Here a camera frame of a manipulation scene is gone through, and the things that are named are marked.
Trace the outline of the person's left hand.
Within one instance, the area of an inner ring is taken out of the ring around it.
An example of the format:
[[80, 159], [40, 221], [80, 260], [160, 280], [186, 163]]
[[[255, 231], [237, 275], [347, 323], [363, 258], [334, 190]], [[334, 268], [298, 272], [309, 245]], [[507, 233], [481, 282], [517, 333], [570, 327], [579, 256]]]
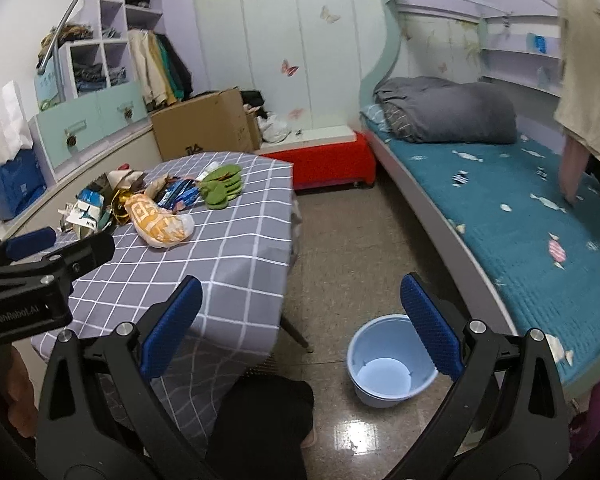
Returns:
[[12, 365], [5, 376], [8, 420], [24, 438], [33, 438], [38, 426], [34, 389], [19, 351], [12, 347]]

